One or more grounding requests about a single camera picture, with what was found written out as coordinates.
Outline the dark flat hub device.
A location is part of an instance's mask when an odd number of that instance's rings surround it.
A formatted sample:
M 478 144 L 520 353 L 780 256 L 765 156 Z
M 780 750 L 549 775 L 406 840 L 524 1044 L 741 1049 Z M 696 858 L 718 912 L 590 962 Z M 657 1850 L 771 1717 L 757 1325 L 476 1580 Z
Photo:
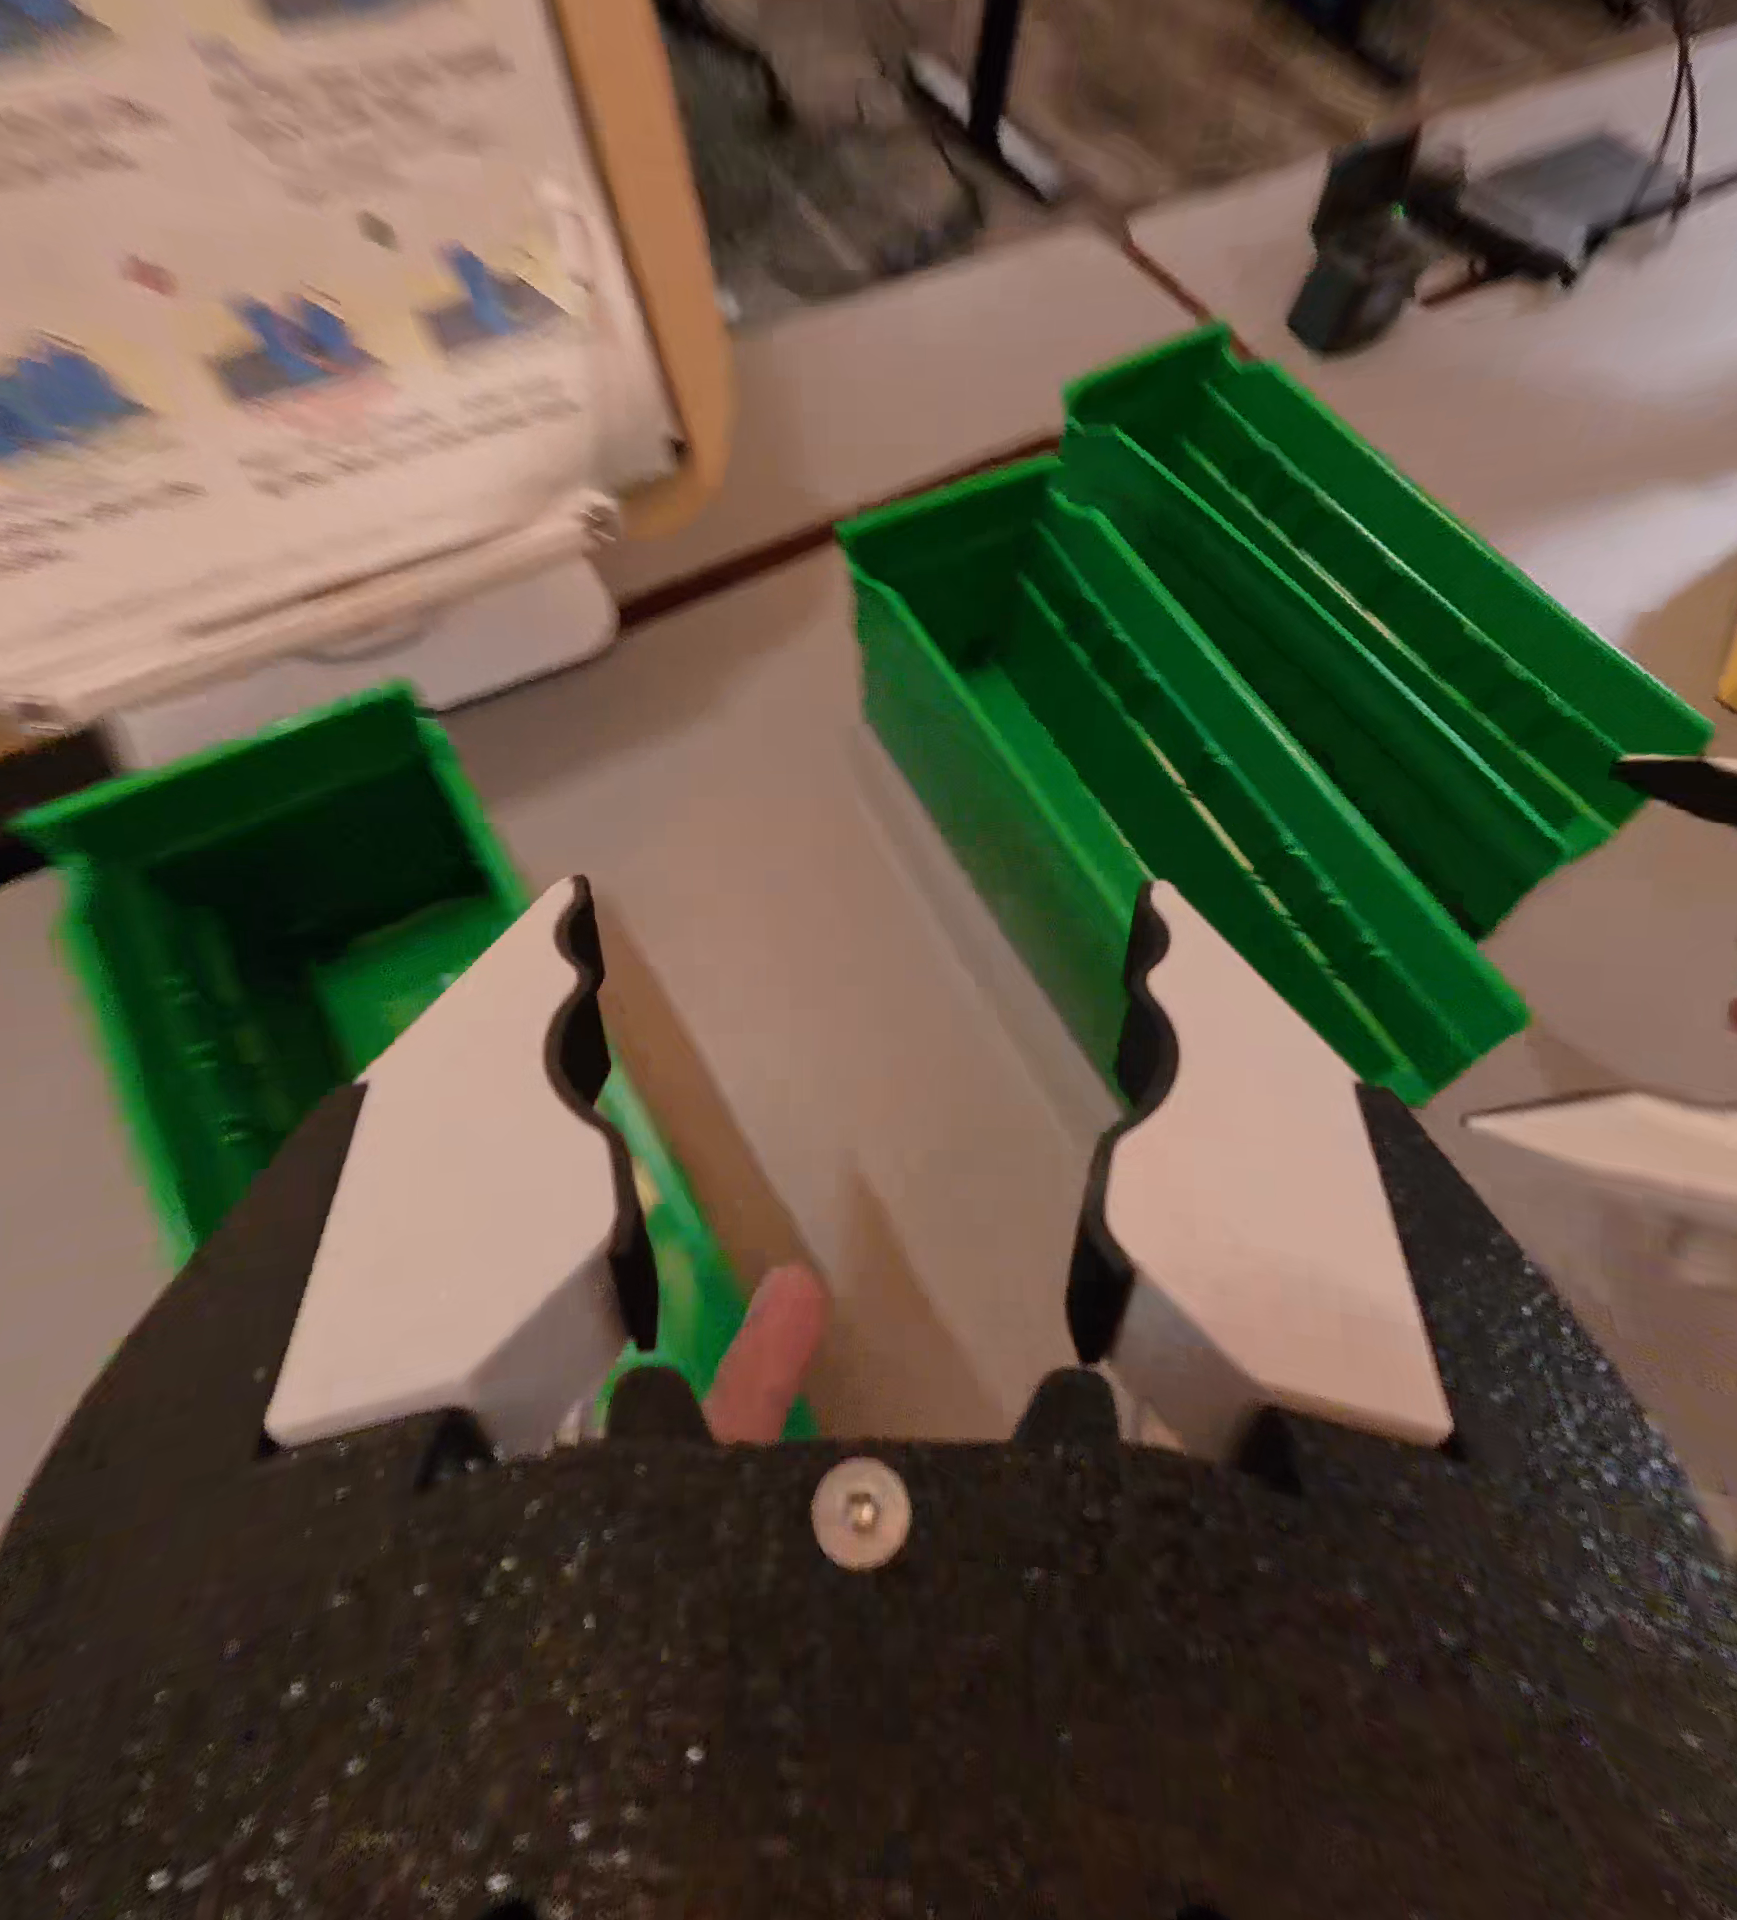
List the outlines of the dark flat hub device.
M 1613 237 L 1671 216 L 1690 191 L 1625 137 L 1591 133 L 1467 175 L 1433 228 L 1492 281 L 1576 282 Z

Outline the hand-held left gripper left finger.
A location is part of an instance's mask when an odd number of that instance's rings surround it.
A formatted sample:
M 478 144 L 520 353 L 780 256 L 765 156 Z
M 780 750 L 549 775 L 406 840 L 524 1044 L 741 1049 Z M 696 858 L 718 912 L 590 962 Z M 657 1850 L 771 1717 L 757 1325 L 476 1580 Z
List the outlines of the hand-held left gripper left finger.
M 627 1141 L 584 876 L 552 884 L 364 1072 L 265 1433 L 286 1450 L 465 1414 L 549 1453 L 658 1277 Z

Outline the black charging dock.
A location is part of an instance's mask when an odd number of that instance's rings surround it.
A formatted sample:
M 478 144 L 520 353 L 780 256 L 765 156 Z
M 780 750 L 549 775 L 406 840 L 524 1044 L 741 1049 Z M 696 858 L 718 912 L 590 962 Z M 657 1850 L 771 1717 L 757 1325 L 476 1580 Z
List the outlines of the black charging dock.
M 1313 263 L 1288 330 L 1311 355 L 1339 358 L 1385 337 L 1413 301 L 1433 244 L 1409 214 L 1422 130 L 1338 148 L 1311 219 Z

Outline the wooden table black legs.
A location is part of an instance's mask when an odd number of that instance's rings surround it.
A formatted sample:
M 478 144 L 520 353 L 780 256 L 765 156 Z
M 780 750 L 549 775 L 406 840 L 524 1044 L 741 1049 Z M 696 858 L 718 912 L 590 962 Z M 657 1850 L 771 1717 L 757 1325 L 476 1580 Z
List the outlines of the wooden table black legs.
M 1054 206 L 1070 193 L 1067 173 L 1010 109 L 1023 23 L 1025 3 L 983 3 L 970 67 L 917 48 L 903 61 L 905 83 L 966 148 L 1035 203 Z

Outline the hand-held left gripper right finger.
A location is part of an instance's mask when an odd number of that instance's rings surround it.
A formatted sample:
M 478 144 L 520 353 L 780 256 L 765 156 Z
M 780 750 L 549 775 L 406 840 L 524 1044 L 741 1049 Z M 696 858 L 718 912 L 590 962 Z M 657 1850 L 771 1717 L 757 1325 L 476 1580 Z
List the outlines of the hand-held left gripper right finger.
M 1354 1070 L 1167 881 L 1137 899 L 1124 987 L 1075 1356 L 1202 1462 L 1240 1461 L 1267 1416 L 1444 1448 L 1457 1424 Z

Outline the person's left hand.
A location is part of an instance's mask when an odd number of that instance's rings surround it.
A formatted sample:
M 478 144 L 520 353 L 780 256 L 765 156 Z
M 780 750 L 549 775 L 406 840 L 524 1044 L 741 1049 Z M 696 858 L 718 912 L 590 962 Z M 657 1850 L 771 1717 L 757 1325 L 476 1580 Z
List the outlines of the person's left hand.
M 804 1264 L 767 1272 L 702 1400 L 710 1437 L 729 1447 L 773 1444 L 785 1435 L 830 1325 L 827 1284 Z

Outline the green plastic bin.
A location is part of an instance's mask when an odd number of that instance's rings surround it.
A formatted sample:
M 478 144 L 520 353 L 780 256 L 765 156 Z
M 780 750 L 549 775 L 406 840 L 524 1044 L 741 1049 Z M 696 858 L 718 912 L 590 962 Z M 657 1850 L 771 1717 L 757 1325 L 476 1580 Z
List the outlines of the green plastic bin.
M 1137 899 L 1172 882 L 1364 1083 L 1425 1106 L 1526 998 L 1058 475 L 837 531 L 874 737 L 1106 1081 Z
M 108 781 L 16 829 L 65 882 L 66 958 L 186 1255 L 90 1393 L 89 1426 L 207 1459 L 282 1453 L 265 1414 L 361 1079 L 564 878 L 526 894 L 444 730 L 403 687 Z M 609 1049 L 598 1106 L 640 1191 L 647 1116 Z
M 1474 940 L 1646 806 L 1617 761 L 1711 742 L 1225 327 L 1084 377 L 1065 410 L 1073 493 Z

